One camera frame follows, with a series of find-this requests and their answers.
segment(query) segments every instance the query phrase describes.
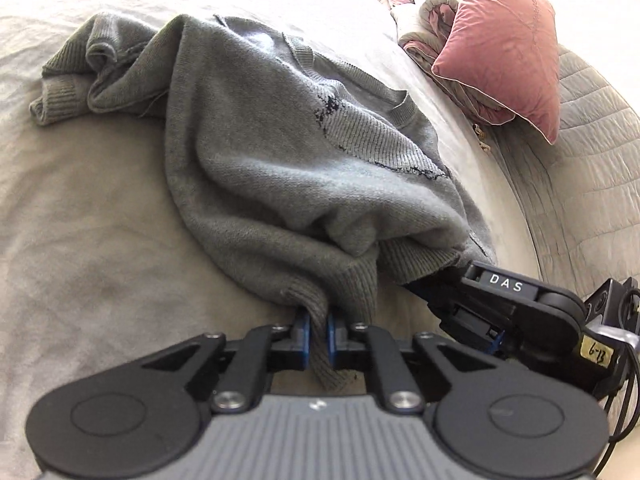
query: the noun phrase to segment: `yellow sticker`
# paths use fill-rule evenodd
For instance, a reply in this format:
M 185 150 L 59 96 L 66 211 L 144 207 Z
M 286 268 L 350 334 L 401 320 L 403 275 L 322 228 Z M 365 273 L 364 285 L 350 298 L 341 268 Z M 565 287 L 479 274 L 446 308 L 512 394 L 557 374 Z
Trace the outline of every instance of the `yellow sticker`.
M 611 358 L 613 357 L 613 348 L 586 335 L 582 338 L 580 355 L 603 368 L 609 368 Z

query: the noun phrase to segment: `metal bolt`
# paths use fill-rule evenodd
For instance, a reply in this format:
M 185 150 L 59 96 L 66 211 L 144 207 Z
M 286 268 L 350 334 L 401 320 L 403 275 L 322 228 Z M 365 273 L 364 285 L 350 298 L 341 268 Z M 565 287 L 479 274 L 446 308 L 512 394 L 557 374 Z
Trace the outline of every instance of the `metal bolt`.
M 328 404 L 326 402 L 324 402 L 324 400 L 322 400 L 322 399 L 312 400 L 309 403 L 309 407 L 312 410 L 315 410 L 316 412 L 320 412 L 321 410 L 324 410 L 327 406 L 328 406 Z
M 399 410 L 410 410 L 420 406 L 422 399 L 420 395 L 413 392 L 393 392 L 389 395 L 389 402 Z
M 244 406 L 246 400 L 240 392 L 220 392 L 213 398 L 213 402 L 223 410 L 237 410 Z

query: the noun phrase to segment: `gray plastic base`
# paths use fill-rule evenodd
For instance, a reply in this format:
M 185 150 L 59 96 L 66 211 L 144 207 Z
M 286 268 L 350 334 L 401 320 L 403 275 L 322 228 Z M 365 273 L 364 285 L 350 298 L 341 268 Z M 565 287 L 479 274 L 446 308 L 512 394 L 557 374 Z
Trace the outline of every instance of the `gray plastic base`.
M 371 396 L 274 395 L 251 412 L 217 416 L 193 449 L 144 478 L 491 480 L 442 452 L 420 418 L 383 412 Z

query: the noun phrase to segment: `beige bed sheet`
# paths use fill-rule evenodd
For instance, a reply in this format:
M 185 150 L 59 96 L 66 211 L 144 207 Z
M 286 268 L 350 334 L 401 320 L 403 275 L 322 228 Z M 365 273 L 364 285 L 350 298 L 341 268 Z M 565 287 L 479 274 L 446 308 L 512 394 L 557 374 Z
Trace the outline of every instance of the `beige bed sheet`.
M 24 419 L 53 387 L 202 332 L 238 337 L 291 316 L 223 275 L 184 228 L 162 172 L 161 121 L 31 121 L 41 65 L 104 8 L 158 26 L 180 12 L 263 20 L 409 89 L 486 216 L 498 262 L 538 275 L 493 155 L 396 45 L 396 25 L 375 0 L 0 0 L 0 479 L 36 476 Z M 434 327 L 423 301 L 384 279 L 379 298 L 378 321 L 397 336 Z M 295 373 L 276 386 L 318 388 Z

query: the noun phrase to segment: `knit fabric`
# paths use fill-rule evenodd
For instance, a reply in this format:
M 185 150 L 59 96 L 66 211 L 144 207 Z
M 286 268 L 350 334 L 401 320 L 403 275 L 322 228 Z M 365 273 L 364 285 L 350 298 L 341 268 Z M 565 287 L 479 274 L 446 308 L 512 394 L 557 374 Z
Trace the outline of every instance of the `knit fabric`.
M 185 225 L 236 282 L 310 312 L 312 365 L 331 389 L 347 375 L 319 348 L 330 306 L 371 322 L 379 271 L 403 284 L 493 259 L 409 94 L 299 38 L 240 18 L 177 16 L 155 30 L 103 13 L 42 75 L 38 124 L 165 117 L 166 179 Z

